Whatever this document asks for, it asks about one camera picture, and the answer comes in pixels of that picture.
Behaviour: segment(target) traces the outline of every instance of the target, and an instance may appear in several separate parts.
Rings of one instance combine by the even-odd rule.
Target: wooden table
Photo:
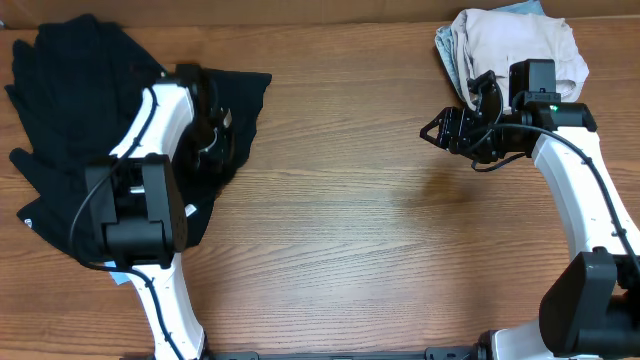
[[[591,74],[581,96],[640,220],[640,19],[569,22]],[[433,45],[442,24],[131,29],[158,61],[273,74],[251,158],[185,255],[217,351],[422,350],[533,319],[568,264],[530,160],[478,174],[418,137],[458,104]],[[0,32],[0,79],[14,39]],[[137,295],[22,224],[36,197],[9,162],[29,142],[0,96],[0,359],[150,353]]]

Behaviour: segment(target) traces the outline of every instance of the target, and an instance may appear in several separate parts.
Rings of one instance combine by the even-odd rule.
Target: white towel
[[[462,95],[472,103],[466,79],[493,70],[509,104],[509,66],[526,59],[552,59],[556,63],[556,92],[562,101],[578,99],[589,68],[578,53],[573,30],[564,19],[478,9],[462,11],[451,25]]]

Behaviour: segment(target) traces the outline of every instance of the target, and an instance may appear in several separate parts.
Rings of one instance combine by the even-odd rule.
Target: black cable
[[[513,155],[511,157],[508,157],[508,158],[500,161],[499,163],[497,163],[497,164],[495,164],[493,166],[489,166],[487,168],[481,168],[481,169],[476,168],[476,165],[478,165],[478,160],[474,160],[471,163],[471,168],[473,170],[477,171],[477,172],[490,172],[490,171],[493,171],[493,170],[498,170],[501,167],[507,165],[508,163],[510,163],[510,162],[512,162],[514,160],[520,159],[521,157],[526,156],[526,155],[527,154],[525,154],[525,153],[515,154],[515,155]]]
[[[93,196],[98,192],[98,189],[100,188],[100,186],[102,186],[102,184],[104,184],[108,179],[111,178],[111,175],[113,174],[113,172],[116,171],[124,163],[124,161],[127,158],[129,158],[129,156],[131,156],[133,151],[140,145],[140,140],[142,139],[142,137],[144,136],[145,132],[149,128],[149,125],[151,125],[151,120],[153,119],[153,116],[156,113],[156,108],[158,107],[158,98],[156,97],[156,93],[153,91],[152,88],[148,88],[148,90],[151,93],[151,97],[152,97],[153,100],[152,100],[152,103],[151,103],[151,112],[149,112],[149,116],[147,117],[147,120],[142,125],[142,128],[140,129],[140,132],[138,133],[138,135],[133,139],[133,142],[132,142],[131,146],[129,147],[129,149],[127,149],[127,151],[124,154],[122,154],[122,156],[118,159],[118,161],[116,161],[116,163],[109,170],[109,173],[106,174],[104,177],[102,177],[93,186],[93,188],[91,188],[91,190],[87,193],[87,196],[82,201],[82,204],[80,204],[80,207],[78,208],[78,211],[76,212],[76,216],[73,218],[73,222],[71,223],[71,228],[69,229],[69,241],[68,241],[68,243],[69,243],[69,249],[71,249],[72,257],[74,259],[76,259],[76,261],[80,265],[82,265],[82,266],[84,266],[84,267],[86,267],[88,269],[91,269],[91,270],[127,273],[127,274],[131,274],[131,275],[135,275],[135,276],[139,277],[140,279],[142,279],[142,281],[144,281],[145,287],[149,288],[149,293],[151,293],[151,298],[153,299],[153,305],[154,305],[154,307],[156,309],[156,316],[158,317],[158,324],[160,325],[160,329],[162,330],[162,334],[164,336],[164,340],[169,343],[169,345],[171,346],[171,348],[175,352],[176,357],[178,357],[179,360],[184,360],[184,357],[182,357],[182,354],[180,353],[180,350],[178,350],[178,346],[175,344],[175,342],[171,338],[171,334],[167,330],[167,327],[166,327],[166,325],[164,323],[164,317],[162,316],[162,311],[160,310],[160,300],[158,299],[158,294],[156,293],[156,290],[153,287],[153,281],[151,279],[149,279],[142,272],[140,272],[138,270],[135,270],[133,268],[132,269],[120,269],[120,268],[117,268],[117,267],[96,265],[96,264],[93,264],[91,262],[85,261],[84,259],[82,259],[82,256],[80,256],[79,252],[77,251],[77,244],[73,240],[73,234],[75,232],[74,230],[76,229],[76,224],[78,223],[78,218],[80,218],[80,215],[82,214],[82,211],[87,207],[87,204],[89,203],[91,198],[93,198]]]
[[[571,141],[563,138],[562,136],[555,134],[549,130],[541,129],[535,126],[530,125],[521,125],[521,124],[494,124],[487,126],[490,130],[498,130],[498,129],[521,129],[521,130],[529,130],[534,131],[540,134],[547,135],[555,140],[558,140],[562,144],[564,144],[569,149],[573,150],[583,161],[585,165],[589,167],[589,170],[593,173],[593,177],[596,179],[598,186],[600,187],[600,191],[602,192],[602,197],[604,198],[604,202],[607,205],[607,209],[609,210],[609,215],[611,216],[611,221],[613,222],[613,227],[615,228],[615,234],[611,234],[612,236],[617,236],[620,239],[620,243],[627,252],[627,255],[631,258],[631,262],[636,270],[638,278],[640,279],[640,263],[638,262],[638,258],[627,239],[627,230],[622,227],[620,224],[620,219],[618,218],[618,213],[616,212],[615,207],[613,206],[613,201],[611,200],[611,195],[609,194],[609,190],[607,190],[607,186],[602,179],[602,175],[593,164],[593,160],[588,157],[580,148],[574,145]]]
[[[500,109],[498,109],[498,116],[496,116],[496,120],[493,122],[493,125],[497,124],[500,121],[500,118],[502,117],[502,112],[503,112],[503,108],[504,108],[504,99],[502,99],[502,90],[500,89],[500,85],[498,85],[497,81],[493,82],[493,86],[496,88],[496,91],[498,92],[498,97],[500,98]],[[487,133],[484,134],[484,136],[476,141],[475,144],[469,146],[466,149],[463,149],[462,152],[465,154],[471,154],[475,149],[477,149],[480,145],[482,145],[482,143],[487,140],[487,138],[489,137],[489,135],[491,135],[491,133],[493,132],[493,129],[489,128],[489,130],[487,130]]]

